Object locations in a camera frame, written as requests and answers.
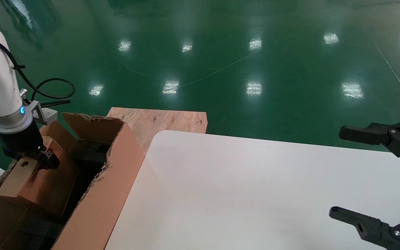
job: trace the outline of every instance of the cardboard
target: cardboard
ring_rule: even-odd
[[[53,250],[103,250],[144,160],[144,154],[129,126],[124,124],[119,128],[119,119],[87,119],[87,116],[79,114],[64,114],[64,117],[74,131],[82,127],[95,128],[93,133],[96,135],[93,138],[97,141],[105,141],[113,134],[112,131],[100,131],[100,124],[105,130],[119,129],[108,152],[105,169],[92,181],[53,247]],[[83,131],[79,131],[79,134],[89,136],[86,129]]]
[[[60,160],[59,167],[38,170],[38,161],[21,158],[0,187],[0,196],[31,202],[60,217],[78,175],[78,168],[54,139],[43,136],[43,143]]]
[[[84,114],[64,113],[62,115],[80,140],[102,141],[112,145],[107,154],[105,166],[80,199],[53,249],[102,250],[115,226],[129,190],[132,188],[144,154],[130,128],[120,119],[91,117]],[[70,159],[74,150],[83,147],[58,122],[41,128],[40,132],[46,136],[49,144],[55,143],[54,146],[60,147],[56,153],[66,160]],[[5,181],[17,164],[20,163],[12,163],[0,178],[0,189],[6,185]],[[53,204],[44,203],[42,197],[50,195],[51,190],[55,191],[52,193],[57,194],[55,198],[58,200],[67,199],[66,195],[63,195],[65,193],[63,190],[54,189],[55,184],[60,184],[64,180],[60,180],[59,175],[52,172],[54,170],[45,170],[45,173],[41,173],[41,171],[36,168],[19,170],[21,181],[17,182],[14,179],[11,181],[11,185],[15,185],[21,192],[11,191],[7,188],[0,190],[0,249],[25,249],[25,243],[28,242],[31,235],[21,232],[23,223],[32,217],[49,216],[50,206],[53,207]],[[38,207],[37,203],[49,207],[49,210],[45,211],[41,206]]]

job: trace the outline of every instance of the white tabletop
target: white tabletop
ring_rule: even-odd
[[[340,206],[400,223],[389,152],[162,131],[106,250],[373,250]]]

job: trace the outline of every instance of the floor line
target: floor line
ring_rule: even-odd
[[[385,62],[387,63],[387,65],[389,66],[389,68],[392,70],[393,74],[395,75],[396,79],[398,80],[398,82],[400,83],[400,79],[397,76],[396,72],[394,71],[394,69],[392,68],[392,66],[390,65],[390,63],[387,61],[387,59],[385,58],[384,54],[382,53],[382,51],[379,49],[379,47],[377,46],[376,42],[371,38],[370,34],[368,33],[367,29],[365,28],[365,25],[360,22],[360,24],[362,24],[362,27],[364,27],[365,33],[367,33],[368,37],[370,38],[370,40],[373,42],[374,46],[376,46],[376,49],[379,51],[379,53],[381,53],[382,58],[385,60]]]

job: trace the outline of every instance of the cardboard box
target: cardboard box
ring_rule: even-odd
[[[102,250],[132,188],[144,154],[129,126],[120,119],[69,113],[64,113],[63,117],[78,140],[111,146],[105,166],[92,180],[73,210],[53,249]],[[54,139],[67,154],[68,159],[73,151],[82,147],[79,141],[58,122],[45,126],[40,131],[43,136]],[[0,187],[15,165],[16,163],[12,163],[9,170],[0,178]],[[23,248],[30,236],[23,234],[19,229],[29,218],[35,216],[53,218],[49,211],[41,209],[36,204],[17,202],[16,199],[19,197],[15,195],[0,196],[0,249]]]

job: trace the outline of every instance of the torn cardboard edge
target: torn cardboard edge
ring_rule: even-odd
[[[110,140],[112,145],[105,166],[92,180],[52,249],[103,250],[140,170],[144,153],[132,130],[120,119],[63,116],[81,138]]]

